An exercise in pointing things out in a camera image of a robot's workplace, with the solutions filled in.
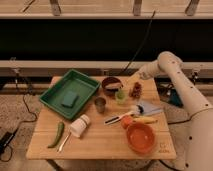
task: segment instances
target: green tray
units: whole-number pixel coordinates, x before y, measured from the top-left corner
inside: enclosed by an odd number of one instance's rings
[[[68,71],[55,85],[40,96],[40,101],[65,118],[72,120],[99,88],[100,82],[76,70]],[[78,94],[72,108],[61,104],[68,91]]]

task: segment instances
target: small cup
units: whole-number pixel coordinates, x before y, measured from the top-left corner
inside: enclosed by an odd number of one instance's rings
[[[72,135],[80,138],[86,127],[90,124],[90,118],[87,115],[82,115],[80,118],[76,119],[72,124],[70,124],[70,131]]]
[[[106,106],[106,100],[103,97],[97,97],[95,99],[95,107],[98,113],[104,113],[105,106]]]
[[[126,101],[126,94],[122,89],[115,92],[115,100],[119,105],[124,104]]]

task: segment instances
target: yellow cup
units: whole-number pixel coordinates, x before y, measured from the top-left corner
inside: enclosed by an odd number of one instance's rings
[[[119,105],[124,104],[126,101],[126,94],[122,89],[119,89],[117,92],[115,92],[115,100]]]

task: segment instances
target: black wall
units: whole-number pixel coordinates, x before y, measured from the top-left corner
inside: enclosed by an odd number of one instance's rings
[[[130,60],[149,20],[0,20],[0,59]],[[213,62],[213,20],[153,20],[136,61],[164,50]]]

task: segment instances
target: table leg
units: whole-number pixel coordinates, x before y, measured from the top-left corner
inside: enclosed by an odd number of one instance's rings
[[[52,159],[46,159],[47,163],[49,163],[56,171],[62,170],[62,168]]]

